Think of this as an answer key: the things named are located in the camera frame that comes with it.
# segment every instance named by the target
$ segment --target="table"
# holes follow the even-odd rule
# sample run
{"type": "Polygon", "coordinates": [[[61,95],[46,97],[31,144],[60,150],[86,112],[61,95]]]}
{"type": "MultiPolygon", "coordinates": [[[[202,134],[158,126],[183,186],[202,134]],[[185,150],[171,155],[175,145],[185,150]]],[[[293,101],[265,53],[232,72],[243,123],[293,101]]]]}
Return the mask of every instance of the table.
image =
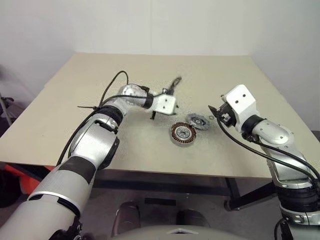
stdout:
{"type": "MultiPolygon", "coordinates": [[[[230,178],[271,178],[266,160],[236,145],[219,129],[215,119],[208,131],[198,131],[196,141],[181,148],[170,141],[169,129],[189,113],[209,119],[208,105],[222,105],[220,95],[245,84],[264,118],[284,125],[295,134],[298,149],[320,170],[320,144],[250,56],[165,56],[76,53],[45,85],[41,93],[0,138],[0,159],[11,164],[55,166],[78,124],[98,104],[104,88],[120,70],[129,82],[161,91],[182,76],[175,96],[177,115],[133,109],[123,120],[119,148],[109,169],[230,178]]],[[[121,76],[109,96],[125,84],[121,76]]],[[[245,142],[231,128],[229,132],[245,142]]]]}

